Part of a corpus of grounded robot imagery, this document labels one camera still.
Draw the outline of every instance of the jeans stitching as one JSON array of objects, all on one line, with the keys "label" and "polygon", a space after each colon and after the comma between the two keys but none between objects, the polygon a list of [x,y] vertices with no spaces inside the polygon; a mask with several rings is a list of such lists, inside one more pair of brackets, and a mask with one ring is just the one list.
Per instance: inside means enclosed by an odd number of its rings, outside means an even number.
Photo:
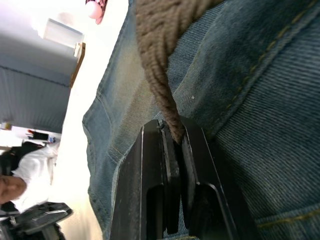
[{"label": "jeans stitching", "polygon": [[222,116],[228,111],[228,109],[230,109],[232,107],[232,105],[235,103],[236,99],[238,98],[238,96],[240,95],[240,93],[242,92],[244,86],[247,84],[248,80],[250,79],[250,77],[252,76],[252,74],[256,71],[257,67],[259,66],[259,64],[262,62],[262,60],[266,57],[267,53],[273,49],[273,47],[276,45],[276,43],[285,35],[285,33],[292,28],[304,15],[305,13],[311,9],[317,2],[318,0],[312,0],[307,6],[306,8],[301,11],[297,16],[294,17],[294,19],[291,21],[291,23],[289,23],[288,25],[286,25],[279,33],[278,35],[275,37],[275,39],[268,45],[268,47],[266,48],[265,52],[259,57],[258,63],[254,66],[252,66],[249,70],[249,74],[242,80],[241,86],[239,86],[236,90],[236,94],[235,96],[232,98],[231,103],[229,105],[226,106],[225,110],[223,112],[221,112],[219,114],[219,117],[217,118],[217,120],[214,121],[213,124],[216,124],[221,118]]},{"label": "jeans stitching", "polygon": [[259,224],[257,227],[262,229],[262,228],[270,228],[270,227],[273,227],[274,225],[278,225],[278,224],[294,224],[296,221],[306,220],[306,219],[312,218],[313,216],[319,215],[319,214],[320,214],[320,208],[313,210],[313,211],[310,211],[306,214]]}]

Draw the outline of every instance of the person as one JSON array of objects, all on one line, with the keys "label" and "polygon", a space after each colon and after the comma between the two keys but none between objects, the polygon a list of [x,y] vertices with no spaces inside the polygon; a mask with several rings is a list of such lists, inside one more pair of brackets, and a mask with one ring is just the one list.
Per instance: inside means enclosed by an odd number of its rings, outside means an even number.
[{"label": "person", "polygon": [[34,205],[48,200],[53,168],[59,143],[31,151],[21,158],[12,175],[0,176],[0,204],[12,202],[23,213]]}]

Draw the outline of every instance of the jeans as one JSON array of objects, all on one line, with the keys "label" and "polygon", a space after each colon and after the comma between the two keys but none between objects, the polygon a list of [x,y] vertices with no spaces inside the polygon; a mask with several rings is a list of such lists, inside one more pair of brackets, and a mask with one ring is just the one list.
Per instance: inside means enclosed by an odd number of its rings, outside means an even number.
[{"label": "jeans", "polygon": [[[135,1],[85,116],[90,202],[109,238],[118,166],[151,119]],[[264,240],[320,239],[320,1],[227,0],[179,40],[168,79],[180,115],[226,155]],[[187,235],[180,219],[179,232]]]}]

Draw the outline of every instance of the black plastic object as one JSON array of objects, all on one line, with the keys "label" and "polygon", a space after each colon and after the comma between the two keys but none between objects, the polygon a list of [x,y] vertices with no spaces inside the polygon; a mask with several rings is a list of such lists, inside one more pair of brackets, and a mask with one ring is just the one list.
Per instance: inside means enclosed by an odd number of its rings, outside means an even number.
[{"label": "black plastic object", "polygon": [[178,231],[180,174],[165,124],[152,120],[141,129],[121,165],[111,240],[161,239]]},{"label": "black plastic object", "polygon": [[216,145],[182,118],[186,133],[174,143],[165,122],[142,127],[120,166],[111,240],[155,240],[178,231],[180,195],[184,224],[202,240],[258,240],[241,190]]},{"label": "black plastic object", "polygon": [[46,202],[0,222],[1,240],[64,240],[56,224],[73,213],[65,203]]}]

